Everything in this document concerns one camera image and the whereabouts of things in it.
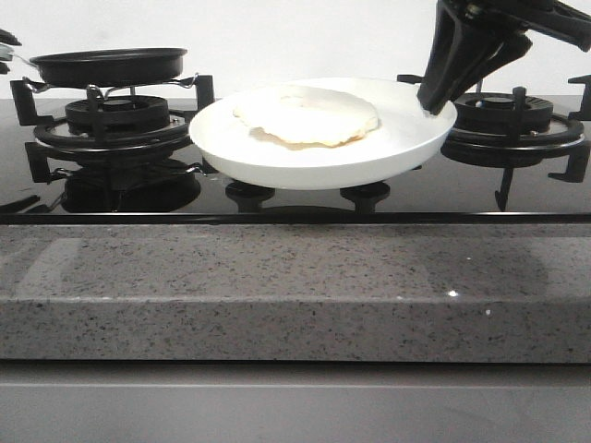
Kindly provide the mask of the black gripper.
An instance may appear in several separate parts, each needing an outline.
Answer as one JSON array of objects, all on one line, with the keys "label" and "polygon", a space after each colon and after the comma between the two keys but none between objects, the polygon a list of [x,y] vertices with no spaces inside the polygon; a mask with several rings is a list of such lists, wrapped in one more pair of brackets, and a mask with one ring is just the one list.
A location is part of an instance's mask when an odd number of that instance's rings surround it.
[{"label": "black gripper", "polygon": [[478,81],[523,57],[532,42],[524,34],[502,37],[503,30],[534,30],[590,50],[590,16],[561,1],[441,1],[426,71],[417,98],[439,114]]}]

